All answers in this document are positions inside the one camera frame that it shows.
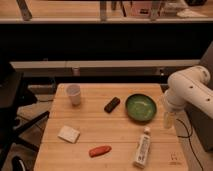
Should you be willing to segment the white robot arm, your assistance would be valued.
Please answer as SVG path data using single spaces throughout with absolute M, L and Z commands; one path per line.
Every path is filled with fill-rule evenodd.
M 165 108 L 165 129 L 173 126 L 175 114 L 182 111 L 188 103 L 213 119 L 213 90 L 207 87 L 209 81 L 210 72 L 200 65 L 174 72 L 169 76 L 169 88 L 161 98 Z

